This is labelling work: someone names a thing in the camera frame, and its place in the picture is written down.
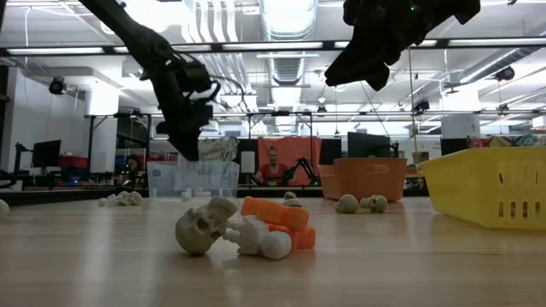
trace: yellow plastic basket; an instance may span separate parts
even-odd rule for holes
[[[434,210],[496,229],[546,229],[546,148],[476,148],[423,162]]]

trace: orange toy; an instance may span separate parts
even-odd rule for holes
[[[313,226],[307,226],[306,231],[293,231],[284,226],[278,226],[273,224],[268,224],[270,231],[281,231],[290,235],[292,239],[292,250],[293,252],[297,249],[312,249],[315,248],[315,238],[317,237],[317,230]]]
[[[250,196],[242,204],[241,215],[254,215],[266,223],[284,226],[292,231],[306,231],[309,222],[309,212],[304,208],[288,207],[275,201]]]

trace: red shirt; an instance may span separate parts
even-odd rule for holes
[[[259,172],[262,173],[262,182],[277,182],[281,183],[281,176],[284,171],[288,169],[288,166],[279,163],[279,171],[274,173],[271,171],[270,165],[265,164],[259,168]]]

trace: wooden table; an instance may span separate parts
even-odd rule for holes
[[[281,261],[219,240],[190,257],[174,223],[199,202],[21,206],[0,222],[0,306],[545,306],[546,235],[482,229],[407,199],[341,215],[303,199],[317,248]]]

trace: orange curtain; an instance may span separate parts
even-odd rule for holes
[[[312,138],[313,160],[311,165],[317,174],[318,161],[321,156],[322,140],[318,137]],[[279,162],[292,167],[299,158],[307,158],[311,161],[311,138],[310,137],[283,137],[281,139],[270,139],[260,137],[258,139],[258,163],[259,166],[269,163],[269,149],[274,147],[279,154]],[[299,167],[296,171],[295,180],[291,185],[307,185],[309,178],[305,171]]]

